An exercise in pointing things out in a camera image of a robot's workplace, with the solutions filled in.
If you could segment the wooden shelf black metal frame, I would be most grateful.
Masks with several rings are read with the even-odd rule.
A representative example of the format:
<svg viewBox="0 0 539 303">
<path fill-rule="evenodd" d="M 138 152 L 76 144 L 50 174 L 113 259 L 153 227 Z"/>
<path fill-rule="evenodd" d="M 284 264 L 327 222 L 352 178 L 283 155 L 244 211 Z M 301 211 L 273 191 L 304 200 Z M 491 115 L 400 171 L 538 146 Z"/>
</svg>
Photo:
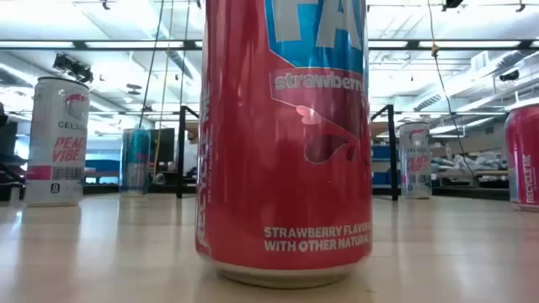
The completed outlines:
<svg viewBox="0 0 539 303">
<path fill-rule="evenodd" d="M 196 192 L 197 172 L 187 174 L 193 168 L 198 168 L 198 129 L 200 113 L 187 105 L 182 105 L 177 112 L 179 116 L 178 135 L 176 137 L 175 168 L 178 174 L 175 193 L 193 194 Z M 387 139 L 391 147 L 391 159 L 373 160 L 371 158 L 371 177 L 374 172 L 387 172 L 392 174 L 391 185 L 372 184 L 372 193 L 375 196 L 389 195 L 391 199 L 398 200 L 401 195 L 401 170 L 399 167 L 398 131 L 395 122 L 396 111 L 389 104 L 376 112 L 371 113 L 370 133 L 373 141 Z"/>
</svg>

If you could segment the black rig crossbar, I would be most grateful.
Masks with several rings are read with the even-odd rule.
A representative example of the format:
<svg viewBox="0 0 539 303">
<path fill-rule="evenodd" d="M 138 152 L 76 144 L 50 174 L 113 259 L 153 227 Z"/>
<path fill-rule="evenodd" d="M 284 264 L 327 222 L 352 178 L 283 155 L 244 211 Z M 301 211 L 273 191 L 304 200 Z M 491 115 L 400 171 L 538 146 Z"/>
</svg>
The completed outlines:
<svg viewBox="0 0 539 303">
<path fill-rule="evenodd" d="M 539 51 L 534 40 L 369 40 L 374 51 L 427 51 L 435 44 L 449 51 Z M 2 51 L 200 51 L 202 40 L 0 40 Z"/>
</svg>

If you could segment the blue panel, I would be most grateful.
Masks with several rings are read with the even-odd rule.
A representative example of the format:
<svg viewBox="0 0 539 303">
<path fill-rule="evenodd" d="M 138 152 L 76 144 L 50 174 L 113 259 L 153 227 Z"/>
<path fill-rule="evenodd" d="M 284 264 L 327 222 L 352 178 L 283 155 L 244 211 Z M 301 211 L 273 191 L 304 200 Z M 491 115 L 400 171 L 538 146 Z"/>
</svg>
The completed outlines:
<svg viewBox="0 0 539 303">
<path fill-rule="evenodd" d="M 109 159 L 87 160 L 85 168 L 92 168 L 96 173 L 118 173 L 120 171 L 120 162 Z"/>
</svg>

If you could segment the black monitor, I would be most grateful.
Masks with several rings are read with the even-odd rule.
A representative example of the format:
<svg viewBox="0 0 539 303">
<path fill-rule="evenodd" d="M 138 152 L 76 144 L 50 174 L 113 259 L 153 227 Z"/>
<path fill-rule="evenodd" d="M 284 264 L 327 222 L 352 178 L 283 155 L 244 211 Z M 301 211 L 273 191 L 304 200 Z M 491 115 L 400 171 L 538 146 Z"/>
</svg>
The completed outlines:
<svg viewBox="0 0 539 303">
<path fill-rule="evenodd" d="M 174 161 L 174 128 L 150 130 L 150 162 L 173 162 Z"/>
</svg>

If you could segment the white Celsius Peach Vibe can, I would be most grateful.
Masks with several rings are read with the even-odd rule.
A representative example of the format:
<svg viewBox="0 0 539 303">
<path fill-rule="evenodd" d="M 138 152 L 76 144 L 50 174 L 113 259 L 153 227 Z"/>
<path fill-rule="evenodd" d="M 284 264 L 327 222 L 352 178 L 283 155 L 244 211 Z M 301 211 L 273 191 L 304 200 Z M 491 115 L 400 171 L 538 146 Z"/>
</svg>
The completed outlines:
<svg viewBox="0 0 539 303">
<path fill-rule="evenodd" d="M 408 122 L 398 129 L 401 190 L 408 199 L 431 195 L 430 130 L 426 122 Z"/>
<path fill-rule="evenodd" d="M 28 206 L 77 205 L 82 199 L 89 107 L 86 85 L 38 79 L 25 181 Z"/>
</svg>

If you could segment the pile of white bags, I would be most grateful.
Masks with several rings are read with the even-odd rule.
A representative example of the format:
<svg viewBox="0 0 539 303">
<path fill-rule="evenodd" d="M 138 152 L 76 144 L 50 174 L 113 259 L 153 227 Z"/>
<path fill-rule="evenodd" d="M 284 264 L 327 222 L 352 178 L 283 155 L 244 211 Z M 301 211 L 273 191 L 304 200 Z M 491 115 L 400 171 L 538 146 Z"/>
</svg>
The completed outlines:
<svg viewBox="0 0 539 303">
<path fill-rule="evenodd" d="M 434 157 L 433 164 L 437 164 L 440 169 L 468 170 L 473 171 L 499 171 L 506 170 L 507 162 L 499 152 L 484 151 L 477 155 L 454 155 L 452 159 L 446 157 Z"/>
</svg>

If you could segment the wooden workbench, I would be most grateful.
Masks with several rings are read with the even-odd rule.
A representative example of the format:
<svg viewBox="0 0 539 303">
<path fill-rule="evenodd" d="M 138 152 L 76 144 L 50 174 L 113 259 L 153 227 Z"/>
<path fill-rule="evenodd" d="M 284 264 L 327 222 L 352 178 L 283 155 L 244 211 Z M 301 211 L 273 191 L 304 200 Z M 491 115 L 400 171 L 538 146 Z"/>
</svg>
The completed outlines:
<svg viewBox="0 0 539 303">
<path fill-rule="evenodd" d="M 503 176 L 507 175 L 507 170 L 479 170 L 479 171 L 464 171 L 464 170 L 448 170 L 438 172 L 437 175 L 441 178 L 459 178 L 459 177 L 481 177 L 481 176 Z"/>
</svg>

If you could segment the blue silver Red Bull can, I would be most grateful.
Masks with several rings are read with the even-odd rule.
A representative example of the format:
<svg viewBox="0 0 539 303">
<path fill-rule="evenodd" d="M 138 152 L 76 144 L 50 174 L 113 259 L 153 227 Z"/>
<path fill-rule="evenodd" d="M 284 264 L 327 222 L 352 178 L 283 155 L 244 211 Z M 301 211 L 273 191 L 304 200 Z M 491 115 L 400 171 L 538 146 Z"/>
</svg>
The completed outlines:
<svg viewBox="0 0 539 303">
<path fill-rule="evenodd" d="M 140 196 L 149 184 L 150 132 L 127 129 L 122 133 L 120 162 L 120 193 Z"/>
</svg>

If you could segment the dark shelving unit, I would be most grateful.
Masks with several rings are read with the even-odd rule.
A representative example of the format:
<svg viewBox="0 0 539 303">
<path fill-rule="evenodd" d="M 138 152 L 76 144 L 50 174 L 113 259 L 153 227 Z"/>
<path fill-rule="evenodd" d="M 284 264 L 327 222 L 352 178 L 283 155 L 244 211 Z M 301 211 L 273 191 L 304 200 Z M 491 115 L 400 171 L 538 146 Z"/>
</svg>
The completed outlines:
<svg viewBox="0 0 539 303">
<path fill-rule="evenodd" d="M 25 195 L 26 160 L 15 154 L 18 125 L 0 123 L 0 205 L 18 203 Z"/>
</svg>

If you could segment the red Fanta strawberry can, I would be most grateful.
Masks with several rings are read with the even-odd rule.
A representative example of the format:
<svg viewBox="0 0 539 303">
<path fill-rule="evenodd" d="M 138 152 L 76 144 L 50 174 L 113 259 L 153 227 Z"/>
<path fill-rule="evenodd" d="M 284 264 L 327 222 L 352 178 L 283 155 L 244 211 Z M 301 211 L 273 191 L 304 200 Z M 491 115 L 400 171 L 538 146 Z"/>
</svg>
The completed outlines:
<svg viewBox="0 0 539 303">
<path fill-rule="evenodd" d="M 229 279 L 333 283 L 371 255 L 366 0 L 205 0 L 195 247 Z"/>
<path fill-rule="evenodd" d="M 512 109 L 504 130 L 510 202 L 539 212 L 539 104 Z"/>
</svg>

